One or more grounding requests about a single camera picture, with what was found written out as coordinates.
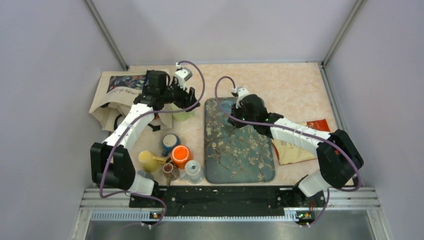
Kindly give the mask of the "light green mug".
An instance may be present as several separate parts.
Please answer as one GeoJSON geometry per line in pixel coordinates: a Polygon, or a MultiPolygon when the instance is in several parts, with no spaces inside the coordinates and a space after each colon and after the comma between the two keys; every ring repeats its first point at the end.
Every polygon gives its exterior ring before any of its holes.
{"type": "MultiPolygon", "coordinates": [[[[180,111],[182,110],[181,108],[177,107],[174,103],[171,104],[171,110],[172,111],[180,111]]],[[[180,111],[180,112],[175,112],[172,114],[172,117],[175,121],[177,122],[184,122],[187,119],[194,117],[195,116],[195,112],[194,111],[180,111]]]]}

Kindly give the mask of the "light blue mug yellow inside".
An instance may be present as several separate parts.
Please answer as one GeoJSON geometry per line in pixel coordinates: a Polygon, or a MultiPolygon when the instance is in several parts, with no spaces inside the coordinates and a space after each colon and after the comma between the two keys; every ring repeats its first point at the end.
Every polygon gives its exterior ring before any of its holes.
{"type": "MultiPolygon", "coordinates": [[[[220,103],[220,106],[222,107],[222,109],[224,110],[224,112],[225,113],[228,113],[228,114],[231,114],[232,113],[232,108],[233,108],[233,105],[234,105],[234,103],[233,103],[233,101],[231,101],[231,100],[224,100],[224,101],[222,101],[221,103],[220,103]]],[[[235,122],[230,118],[230,117],[227,117],[227,123],[229,124],[229,125],[231,125],[231,126],[235,126],[234,124],[235,124],[235,122]]]]}

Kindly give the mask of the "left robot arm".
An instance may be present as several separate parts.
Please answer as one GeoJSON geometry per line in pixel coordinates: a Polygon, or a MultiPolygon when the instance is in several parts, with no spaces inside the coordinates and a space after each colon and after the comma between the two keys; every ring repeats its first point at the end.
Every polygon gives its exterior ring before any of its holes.
{"type": "Polygon", "coordinates": [[[155,190],[157,183],[136,172],[130,150],[166,104],[175,104],[186,112],[200,106],[195,89],[186,87],[192,75],[191,70],[181,66],[173,77],[162,70],[146,72],[142,92],[134,99],[123,122],[103,142],[95,142],[90,148],[91,178],[95,184],[140,194],[149,207],[160,202],[161,194],[155,190]]]}

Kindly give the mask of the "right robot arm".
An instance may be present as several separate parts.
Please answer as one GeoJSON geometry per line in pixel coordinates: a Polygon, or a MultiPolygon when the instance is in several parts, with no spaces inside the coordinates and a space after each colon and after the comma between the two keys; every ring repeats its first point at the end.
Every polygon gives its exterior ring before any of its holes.
{"type": "Polygon", "coordinates": [[[263,100],[252,93],[236,93],[228,122],[236,128],[253,126],[257,133],[306,150],[316,156],[319,169],[295,185],[293,200],[307,206],[318,192],[341,189],[364,165],[349,135],[341,129],[328,132],[302,126],[278,113],[268,112],[263,100]]]}

